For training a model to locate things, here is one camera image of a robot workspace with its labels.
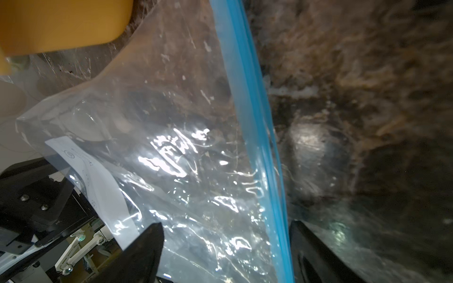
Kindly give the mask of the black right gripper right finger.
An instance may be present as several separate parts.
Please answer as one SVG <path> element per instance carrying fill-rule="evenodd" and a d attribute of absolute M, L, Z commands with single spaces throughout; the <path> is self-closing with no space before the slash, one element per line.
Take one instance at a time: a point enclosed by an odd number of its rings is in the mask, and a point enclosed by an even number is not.
<path fill-rule="evenodd" d="M 301 221 L 290 225 L 290 245 L 295 282 L 364 282 Z"/>

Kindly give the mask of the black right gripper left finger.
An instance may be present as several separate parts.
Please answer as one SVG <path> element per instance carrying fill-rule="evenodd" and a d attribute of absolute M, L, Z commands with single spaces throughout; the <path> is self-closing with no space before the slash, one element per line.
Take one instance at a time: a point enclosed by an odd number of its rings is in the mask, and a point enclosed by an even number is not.
<path fill-rule="evenodd" d="M 154 283 L 164 248 L 164 240 L 162 224 L 152 224 L 92 282 Z"/>

